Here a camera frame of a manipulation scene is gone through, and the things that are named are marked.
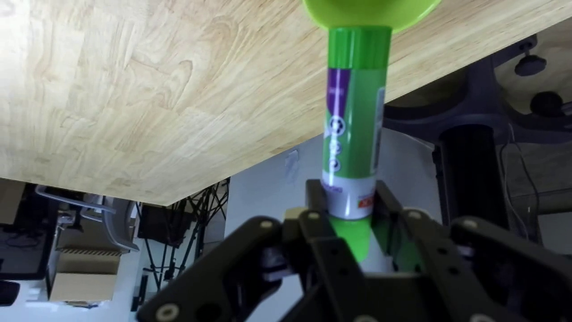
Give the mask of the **green paper glue stick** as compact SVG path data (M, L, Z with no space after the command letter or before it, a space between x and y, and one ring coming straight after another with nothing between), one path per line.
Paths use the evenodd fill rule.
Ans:
M392 28L328 33L321 186L336 234L356 261L369 253Z

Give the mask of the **grey chair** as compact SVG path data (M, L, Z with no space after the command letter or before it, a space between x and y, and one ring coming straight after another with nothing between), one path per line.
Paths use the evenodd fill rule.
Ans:
M98 210L101 212L100 222L106 229L108 240L122 249L123 251L139 251L139 247L131 240L130 237L130 212L126 211L121 216L118 210L113 207L106 206L105 203L88 203L83 200L75 200L66 198L65 196L54 195L46 192L46 186L37 185L35 193L51 200L57 200L67 204L73 204L80 208Z

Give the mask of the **cardboard box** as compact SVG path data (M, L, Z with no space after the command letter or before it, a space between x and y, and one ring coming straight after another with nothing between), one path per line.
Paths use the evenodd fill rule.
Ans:
M63 248L59 251L51 302L102 302L113 298L122 253Z

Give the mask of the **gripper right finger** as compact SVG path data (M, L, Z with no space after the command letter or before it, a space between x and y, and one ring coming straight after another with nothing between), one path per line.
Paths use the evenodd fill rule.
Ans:
M474 216L442 226L378 181L372 230L394 273L382 322L572 322L572 260Z

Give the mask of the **green mug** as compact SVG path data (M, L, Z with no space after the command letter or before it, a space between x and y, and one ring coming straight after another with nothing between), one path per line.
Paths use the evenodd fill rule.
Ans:
M427 17L442 0L302 0L311 20L323 29L386 26L406 30Z

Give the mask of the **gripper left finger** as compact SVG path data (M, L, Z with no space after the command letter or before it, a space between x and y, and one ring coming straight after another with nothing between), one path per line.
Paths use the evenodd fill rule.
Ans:
M320 181L307 181L306 193L309 209L247 220L144 304L137 322L245 322L292 275L303 294L281 322L370 322L366 279L326 216Z

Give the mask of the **black office chair base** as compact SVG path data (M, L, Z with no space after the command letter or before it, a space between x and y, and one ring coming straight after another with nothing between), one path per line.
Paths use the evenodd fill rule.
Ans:
M498 144L560 144L572 141L572 115L562 111L521 114L502 97L495 68L521 56L519 76L546 68L532 55L531 35L465 67L460 87L448 98L426 106L386 104L384 126L435 144L442 216L446 224L462 216L483 218L509 228Z

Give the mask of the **stand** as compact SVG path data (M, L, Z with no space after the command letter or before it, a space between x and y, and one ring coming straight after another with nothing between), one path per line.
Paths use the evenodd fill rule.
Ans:
M169 206L136 205L141 258L131 312L223 240L229 185L226 178Z

